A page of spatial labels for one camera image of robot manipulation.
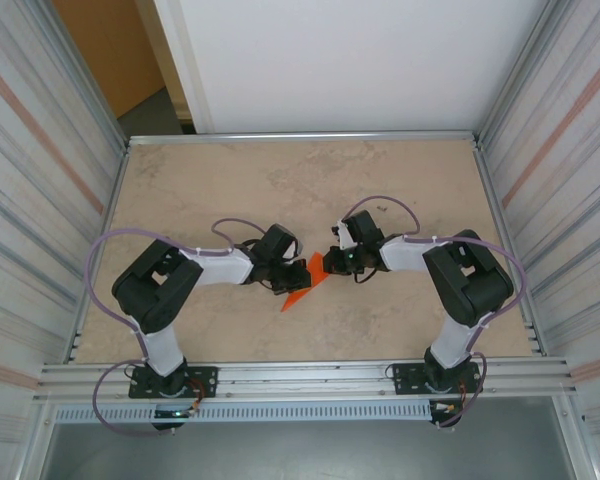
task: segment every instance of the aluminum frame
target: aluminum frame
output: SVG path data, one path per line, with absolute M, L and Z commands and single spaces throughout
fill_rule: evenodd
M 109 202 L 107 203 L 106 210 L 102 217 L 102 228 L 100 229 L 100 235 L 109 231 L 111 227 L 111 222 L 113 221 L 113 214 L 116 210 L 116 205 L 118 204 L 118 198 L 120 197 L 120 190 L 122 189 L 122 180 L 124 179 L 124 174 L 127 171 L 127 165 L 129 164 L 129 148 L 127 148 L 127 152 L 122 158 L 120 162 L 120 167 L 118 169 L 118 173 L 116 175 L 116 179 L 113 184 L 113 189 L 111 191 L 111 196 L 109 197 Z M 104 252 L 104 248 L 102 246 L 98 249 L 93 257 L 92 263 L 92 278 L 98 273 L 98 269 L 100 268 L 100 262 L 102 261 L 102 254 Z M 83 286 L 82 293 L 80 294 L 80 300 L 78 301 L 78 308 L 76 309 L 76 317 L 74 320 L 74 330 L 73 334 L 69 337 L 69 341 L 65 346 L 65 354 L 64 354 L 64 363 L 71 362 L 75 358 L 75 350 L 80 345 L 80 337 L 82 336 L 82 329 L 84 327 L 84 322 L 87 318 L 87 311 L 90 305 L 89 295 L 87 294 L 86 287 Z
M 475 137 L 468 131 L 450 132 L 340 132 L 340 133 L 272 133 L 198 136 L 132 137 L 130 147 L 135 145 L 237 143 L 237 142 L 296 142 L 337 140 L 470 140 L 473 142 L 474 157 L 485 188 L 487 200 L 505 248 L 513 251 L 506 221 L 493 190 L 483 153 L 477 147 Z M 121 165 L 120 173 L 107 206 L 103 230 L 113 216 L 120 193 L 124 172 L 128 164 L 129 150 Z M 94 263 L 97 271 L 101 252 Z M 79 344 L 88 297 L 83 296 L 77 321 L 76 341 Z M 521 305 L 525 326 L 535 349 L 540 352 L 542 333 L 534 329 L 535 307 L 533 300 L 525 298 Z M 384 375 L 391 363 L 420 363 L 421 360 L 396 361 L 352 361 L 352 362 L 283 362 L 283 363 L 226 363 L 220 367 L 217 397 L 207 399 L 209 403 L 254 403 L 254 402 L 312 402 L 312 401 L 395 401 L 393 383 Z M 495 397 L 549 396 L 554 400 L 556 414 L 560 419 L 565 442 L 577 478 L 599 478 L 599 469 L 592 460 L 592 449 L 586 432 L 577 422 L 577 410 L 573 396 L 575 386 L 566 361 L 558 357 L 518 357 L 488 359 L 489 374 L 485 382 L 482 399 Z M 50 365 L 42 372 L 40 386 L 35 393 L 30 421 L 31 435 L 26 444 L 24 460 L 19 463 L 19 474 L 15 478 L 38 478 L 42 472 L 45 454 L 49 448 L 55 417 L 59 408 L 66 405 L 84 405 L 91 401 L 95 382 L 108 365 Z M 146 400 L 127 397 L 129 380 L 118 370 L 105 380 L 98 400 L 102 405 L 137 405 Z M 435 395 L 409 396 L 412 399 L 436 399 Z M 161 399 L 156 404 L 182 403 L 182 400 Z

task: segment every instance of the white panel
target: white panel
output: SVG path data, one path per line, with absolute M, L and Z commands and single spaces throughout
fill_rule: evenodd
M 115 423 L 170 423 L 170 418 L 154 418 L 154 404 L 106 405 L 102 416 Z M 183 405 L 161 405 L 160 410 L 178 411 Z M 335 420 L 431 420 L 429 400 L 352 400 L 352 401 L 303 401 L 264 403 L 207 403 L 183 422 L 229 423 L 229 422 L 311 422 Z M 91 405 L 64 405 L 56 416 L 56 424 L 97 423 Z
M 391 271 L 412 270 L 415 272 L 426 272 L 427 264 L 424 263 L 422 255 L 439 245 L 444 245 L 444 243 L 436 245 L 431 243 L 407 243 L 400 236 L 389 240 L 380 249 L 380 256 L 386 267 Z
M 201 133 L 478 126 L 544 0 L 156 0 Z
M 184 357 L 182 356 L 180 347 L 178 347 L 173 323 L 159 332 L 148 335 L 143 334 L 142 337 L 147 347 L 149 366 L 156 373 L 166 377 L 167 375 L 171 375 L 182 364 Z
M 218 283 L 240 285 L 247 279 L 253 269 L 253 263 L 251 263 L 249 257 L 238 249 L 221 257 L 193 255 L 182 250 L 180 250 L 180 253 L 190 260 L 194 260 L 204 269 L 196 282 L 195 288 Z
M 440 365 L 444 368 L 453 368 L 469 356 L 467 352 L 469 342 L 485 317 L 482 317 L 474 327 L 469 328 L 457 323 L 449 315 L 445 315 L 440 335 L 431 344 L 431 354 Z

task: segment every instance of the gray floor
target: gray floor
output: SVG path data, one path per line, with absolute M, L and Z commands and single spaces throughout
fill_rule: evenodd
M 455 432 L 428 422 L 214 423 L 131 438 L 56 427 L 45 479 L 573 479 L 551 399 L 481 400 Z
M 182 128 L 166 88 L 125 113 L 118 122 L 127 137 L 182 134 Z

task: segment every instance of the enclosure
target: enclosure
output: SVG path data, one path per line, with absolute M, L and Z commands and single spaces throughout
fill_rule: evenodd
M 220 478 L 600 478 L 600 1 L 476 0 L 475 16 L 445 1 L 273 3 L 228 2 L 229 15 L 157 0 L 198 134 L 129 141 L 53 7 L 0 6 L 0 478 L 184 478 L 191 465 Z M 405 50 L 414 38 L 428 54 Z M 223 248 L 210 225 L 240 217 L 285 226 L 309 259 L 375 194 L 412 207 L 423 236 L 475 230 L 528 275 L 519 307 L 476 344 L 484 389 L 453 434 L 429 424 L 448 396 L 399 394 L 387 375 L 421 365 L 442 327 L 422 272 L 331 275 L 284 312 L 261 285 L 196 288 L 174 326 L 189 364 L 218 368 L 215 397 L 173 438 L 98 425 L 96 400 L 107 421 L 149 432 L 183 399 L 129 398 L 123 368 L 101 378 L 142 354 L 87 295 L 97 237 L 133 227 Z M 387 235 L 412 226 L 394 204 L 364 208 Z M 113 238 L 87 266 L 109 308 L 148 244 Z

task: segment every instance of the orange block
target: orange block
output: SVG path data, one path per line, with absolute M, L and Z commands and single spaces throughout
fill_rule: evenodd
M 323 255 L 318 252 L 313 254 L 311 260 L 309 260 L 309 264 L 307 265 L 307 270 L 309 270 L 309 273 L 311 274 L 311 287 L 290 293 L 287 297 L 287 301 L 284 302 L 284 305 L 282 306 L 282 312 L 291 308 L 294 303 L 304 297 L 311 291 L 312 288 L 316 287 L 329 276 L 328 273 L 322 270 L 322 258 Z

